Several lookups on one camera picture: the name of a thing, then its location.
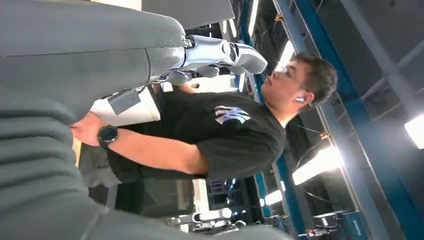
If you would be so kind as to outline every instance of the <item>eyebrow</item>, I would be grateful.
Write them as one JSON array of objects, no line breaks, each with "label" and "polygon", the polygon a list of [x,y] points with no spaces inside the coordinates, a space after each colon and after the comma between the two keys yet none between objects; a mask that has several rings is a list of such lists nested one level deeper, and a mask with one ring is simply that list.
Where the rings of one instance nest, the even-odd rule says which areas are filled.
[{"label": "eyebrow", "polygon": [[293,71],[297,72],[297,68],[293,65],[287,66],[287,68],[292,69]]}]

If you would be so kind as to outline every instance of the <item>eyeglasses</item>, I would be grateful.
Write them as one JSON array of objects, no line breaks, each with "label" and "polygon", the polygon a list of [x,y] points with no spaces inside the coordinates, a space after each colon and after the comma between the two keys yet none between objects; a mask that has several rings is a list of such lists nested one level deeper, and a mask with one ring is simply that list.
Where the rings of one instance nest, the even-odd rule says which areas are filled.
[{"label": "eyeglasses", "polygon": [[305,91],[307,91],[307,92],[309,92],[309,90],[308,90],[308,88],[305,86],[305,84],[303,84],[302,82],[300,82],[300,81],[298,81],[295,77],[293,77],[292,76],[292,73],[290,72],[290,69],[293,71],[293,72],[296,72],[297,71],[297,69],[294,67],[294,66],[285,66],[285,67],[283,67],[282,68],[282,73],[286,76],[286,77],[288,77],[288,78],[290,78],[291,80],[293,80],[293,81],[295,81],[297,84],[299,84],[299,87],[301,88],[301,89],[303,89],[303,90],[305,90]]}]

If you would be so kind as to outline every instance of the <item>wireless earbud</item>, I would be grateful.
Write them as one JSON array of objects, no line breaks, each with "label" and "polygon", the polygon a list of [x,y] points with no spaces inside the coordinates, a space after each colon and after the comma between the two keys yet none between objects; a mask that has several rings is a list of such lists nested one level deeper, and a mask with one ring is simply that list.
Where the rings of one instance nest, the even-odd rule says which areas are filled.
[{"label": "wireless earbud", "polygon": [[296,97],[295,100],[299,103],[303,103],[305,101],[305,99],[303,97]]}]

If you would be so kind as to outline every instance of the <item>black hair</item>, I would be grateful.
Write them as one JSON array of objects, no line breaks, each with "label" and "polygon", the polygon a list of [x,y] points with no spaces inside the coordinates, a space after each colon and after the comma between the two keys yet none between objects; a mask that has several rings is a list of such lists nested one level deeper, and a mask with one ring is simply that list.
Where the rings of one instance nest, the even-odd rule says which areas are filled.
[{"label": "black hair", "polygon": [[293,60],[310,67],[308,78],[303,86],[315,96],[311,105],[316,106],[327,101],[337,89],[336,69],[328,61],[309,52],[300,52],[293,57]]}]

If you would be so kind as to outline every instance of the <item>black smartwatch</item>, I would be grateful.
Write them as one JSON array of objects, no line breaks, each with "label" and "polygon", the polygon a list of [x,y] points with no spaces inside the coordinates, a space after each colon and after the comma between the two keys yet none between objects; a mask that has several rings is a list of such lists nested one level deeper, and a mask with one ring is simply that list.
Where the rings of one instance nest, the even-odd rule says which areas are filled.
[{"label": "black smartwatch", "polygon": [[98,142],[102,148],[108,149],[109,144],[118,139],[118,128],[116,126],[105,126],[98,131]]}]

